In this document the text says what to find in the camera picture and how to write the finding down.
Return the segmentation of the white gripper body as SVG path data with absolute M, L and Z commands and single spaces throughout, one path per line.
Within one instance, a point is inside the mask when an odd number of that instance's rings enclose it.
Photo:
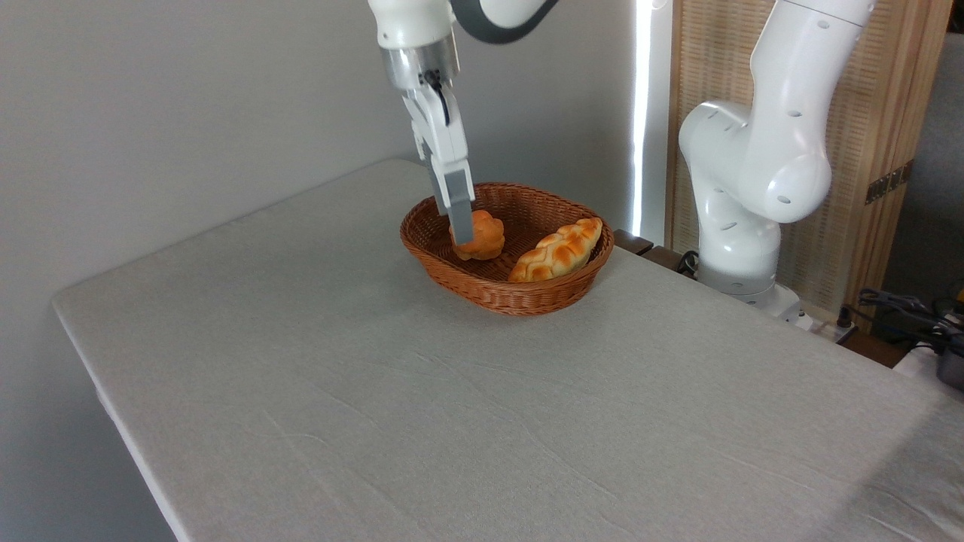
M 403 100 L 412 117 L 416 146 L 426 140 L 433 154 L 436 175 L 455 165 L 468 165 L 468 145 L 460 109 L 449 81 L 435 89 L 422 85 L 405 90 Z

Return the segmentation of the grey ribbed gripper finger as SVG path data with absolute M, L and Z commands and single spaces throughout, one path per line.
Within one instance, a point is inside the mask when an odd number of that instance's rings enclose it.
M 441 186 L 438 184 L 438 177 L 432 161 L 433 154 L 426 140 L 422 140 L 419 144 L 419 156 L 429 172 L 429 179 L 438 214 L 440 214 L 440 216 L 447 216 L 447 207 L 444 205 L 443 195 L 441 195 Z
M 473 240 L 472 202 L 474 189 L 468 165 L 455 165 L 440 180 L 444 209 L 452 227 L 453 242 L 464 245 Z

